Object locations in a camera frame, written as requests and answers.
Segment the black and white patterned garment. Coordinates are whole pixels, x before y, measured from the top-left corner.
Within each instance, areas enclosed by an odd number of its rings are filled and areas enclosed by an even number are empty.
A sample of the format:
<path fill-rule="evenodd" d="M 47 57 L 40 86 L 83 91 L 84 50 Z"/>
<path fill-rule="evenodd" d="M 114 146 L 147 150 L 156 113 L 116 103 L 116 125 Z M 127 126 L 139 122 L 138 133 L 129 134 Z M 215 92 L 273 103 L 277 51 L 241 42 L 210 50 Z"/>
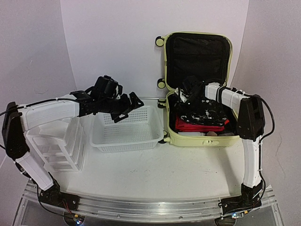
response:
<path fill-rule="evenodd" d="M 224 126 L 229 120 L 220 103 L 209 99 L 197 99 L 192 103 L 174 105 L 177 116 L 184 122 L 202 126 Z"/>

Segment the white perforated plastic basket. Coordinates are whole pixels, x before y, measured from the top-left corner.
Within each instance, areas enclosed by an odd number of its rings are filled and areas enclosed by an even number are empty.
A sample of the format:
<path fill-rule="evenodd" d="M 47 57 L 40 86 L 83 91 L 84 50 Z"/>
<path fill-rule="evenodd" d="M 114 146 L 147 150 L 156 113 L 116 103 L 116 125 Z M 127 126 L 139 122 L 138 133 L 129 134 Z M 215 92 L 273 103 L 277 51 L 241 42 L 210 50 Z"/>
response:
<path fill-rule="evenodd" d="M 115 123 L 108 113 L 98 113 L 91 122 L 90 145 L 103 153 L 154 148 L 164 137 L 163 124 L 155 107 L 147 105 Z"/>

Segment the red shirt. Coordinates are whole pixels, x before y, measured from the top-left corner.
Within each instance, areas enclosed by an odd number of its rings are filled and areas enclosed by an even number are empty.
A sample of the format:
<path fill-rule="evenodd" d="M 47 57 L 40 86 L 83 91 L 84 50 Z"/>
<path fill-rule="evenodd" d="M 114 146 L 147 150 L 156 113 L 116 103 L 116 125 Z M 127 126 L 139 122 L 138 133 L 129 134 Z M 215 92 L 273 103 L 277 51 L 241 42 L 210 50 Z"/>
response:
<path fill-rule="evenodd" d="M 199 125 L 190 122 L 185 122 L 184 120 L 180 119 L 180 117 L 177 115 L 175 120 L 175 129 L 179 132 L 222 132 L 225 130 L 225 126 L 229 123 L 230 121 L 229 119 L 227 119 L 221 126 Z"/>

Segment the pale yellow hard-shell suitcase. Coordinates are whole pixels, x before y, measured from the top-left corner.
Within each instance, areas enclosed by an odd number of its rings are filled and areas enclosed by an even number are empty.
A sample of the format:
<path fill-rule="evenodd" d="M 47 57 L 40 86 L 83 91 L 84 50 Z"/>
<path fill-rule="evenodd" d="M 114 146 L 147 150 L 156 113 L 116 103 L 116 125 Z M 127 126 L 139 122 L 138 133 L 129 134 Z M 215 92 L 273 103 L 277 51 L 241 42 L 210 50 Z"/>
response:
<path fill-rule="evenodd" d="M 159 108 L 166 110 L 163 142 L 180 147 L 232 146 L 238 140 L 238 97 L 227 87 L 232 44 L 219 34 L 173 32 L 158 36 L 164 51 L 167 88 Z"/>

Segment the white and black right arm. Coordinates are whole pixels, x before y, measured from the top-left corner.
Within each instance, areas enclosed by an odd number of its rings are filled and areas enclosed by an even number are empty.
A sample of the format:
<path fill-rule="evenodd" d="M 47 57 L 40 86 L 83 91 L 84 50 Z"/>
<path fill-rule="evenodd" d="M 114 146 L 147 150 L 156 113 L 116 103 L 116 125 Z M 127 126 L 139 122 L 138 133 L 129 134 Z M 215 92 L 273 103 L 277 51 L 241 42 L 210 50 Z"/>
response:
<path fill-rule="evenodd" d="M 218 83 L 195 84 L 190 90 L 175 90 L 180 103 L 192 106 L 197 97 L 214 100 L 238 113 L 237 133 L 244 147 L 244 179 L 239 196 L 224 198 L 221 205 L 224 213 L 245 211 L 261 205 L 266 182 L 262 176 L 261 143 L 264 139 L 265 101 L 258 95 L 249 95 Z"/>

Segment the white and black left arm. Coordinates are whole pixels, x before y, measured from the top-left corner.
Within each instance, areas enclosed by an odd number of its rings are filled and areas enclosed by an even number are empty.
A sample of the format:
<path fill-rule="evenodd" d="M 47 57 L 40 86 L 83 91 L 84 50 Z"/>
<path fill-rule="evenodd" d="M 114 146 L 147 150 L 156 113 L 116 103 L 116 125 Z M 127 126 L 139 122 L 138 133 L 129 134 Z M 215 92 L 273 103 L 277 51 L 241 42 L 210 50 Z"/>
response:
<path fill-rule="evenodd" d="M 81 117 L 108 113 L 114 122 L 143 106 L 135 93 L 74 91 L 60 98 L 27 105 L 11 102 L 4 112 L 6 154 L 38 187 L 41 202 L 77 208 L 79 197 L 63 193 L 51 171 L 82 168 L 86 134 Z"/>

